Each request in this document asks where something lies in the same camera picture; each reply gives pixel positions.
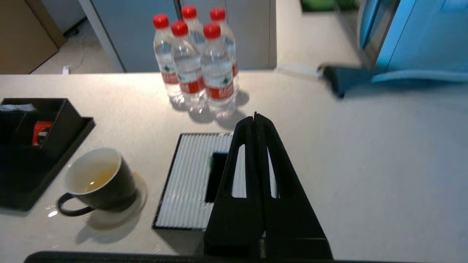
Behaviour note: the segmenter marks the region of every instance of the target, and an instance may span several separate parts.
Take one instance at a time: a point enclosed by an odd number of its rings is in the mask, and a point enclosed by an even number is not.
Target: mug
[[[120,212],[128,208],[137,196],[132,172],[122,156],[111,148],[85,153],[69,165],[65,188],[67,193],[58,199],[57,207],[66,216],[80,216],[94,209]],[[62,207],[75,197],[88,207],[75,211]]]

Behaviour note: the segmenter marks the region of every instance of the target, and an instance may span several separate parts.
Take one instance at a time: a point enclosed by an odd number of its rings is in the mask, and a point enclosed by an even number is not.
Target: white countertop
[[[41,250],[176,254],[151,224],[179,134],[231,131],[254,111],[275,124],[336,259],[468,260],[468,86],[338,101],[314,78],[240,79],[245,103],[219,124],[173,109],[156,73],[0,76],[0,98],[66,97],[95,118],[69,163],[113,147],[149,187],[137,224],[99,233],[84,217],[48,217],[62,171],[29,213],[0,210],[0,262]]]

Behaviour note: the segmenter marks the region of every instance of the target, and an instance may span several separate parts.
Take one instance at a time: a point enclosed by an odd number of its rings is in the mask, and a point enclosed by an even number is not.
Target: bottle label
[[[224,100],[234,94],[233,75],[230,72],[220,77],[205,78],[206,92],[215,100]]]
[[[177,84],[179,80],[177,79],[176,67],[174,64],[164,64],[160,65],[162,80],[166,84]]]
[[[239,69],[237,68],[237,60],[233,64],[233,75],[234,77],[237,76],[237,73],[239,72]]]
[[[191,73],[177,73],[180,90],[185,93],[197,93],[205,88],[201,69]]]

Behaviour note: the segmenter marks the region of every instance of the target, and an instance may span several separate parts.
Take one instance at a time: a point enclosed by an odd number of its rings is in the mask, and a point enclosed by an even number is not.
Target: plastic water bottle
[[[175,40],[169,28],[169,19],[166,15],[155,15],[153,17],[153,25],[156,28],[153,49],[161,71],[162,80],[166,86],[169,99],[173,103],[182,104],[183,97],[171,54],[172,45]]]
[[[234,74],[234,92],[237,94],[237,92],[239,92],[239,76],[237,75],[239,70],[237,68],[234,33],[226,23],[226,11],[224,8],[213,8],[210,12],[210,18],[213,23],[219,24],[221,28],[221,39],[224,41],[227,51],[229,52],[229,57],[231,58]]]
[[[189,36],[200,53],[205,48],[205,37],[203,36],[203,25],[197,18],[197,9],[193,6],[185,6],[182,8],[183,21],[189,27]]]
[[[202,72],[208,107],[217,119],[225,119],[236,110],[232,62],[221,39],[219,25],[207,24],[203,32],[206,45],[202,54]]]
[[[189,37],[189,28],[186,23],[177,21],[172,24],[171,28],[175,37],[172,59],[176,66],[184,103],[190,112],[201,113],[206,104],[206,95],[200,52]]]

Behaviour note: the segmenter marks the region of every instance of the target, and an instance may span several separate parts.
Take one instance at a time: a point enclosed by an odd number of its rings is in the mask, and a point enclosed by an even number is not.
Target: red bottle cap
[[[177,21],[173,23],[171,29],[172,34],[174,34],[174,36],[176,37],[183,37],[189,33],[189,28],[187,27],[187,24],[183,21]]]
[[[215,7],[210,11],[210,18],[212,21],[223,21],[226,19],[226,11],[224,8]]]
[[[164,29],[169,26],[169,19],[167,15],[158,14],[153,16],[153,25],[156,29]]]
[[[203,27],[203,33],[208,39],[215,39],[221,36],[221,28],[218,24],[210,23]]]
[[[197,9],[194,6],[186,6],[182,8],[182,17],[191,19],[197,17]]]

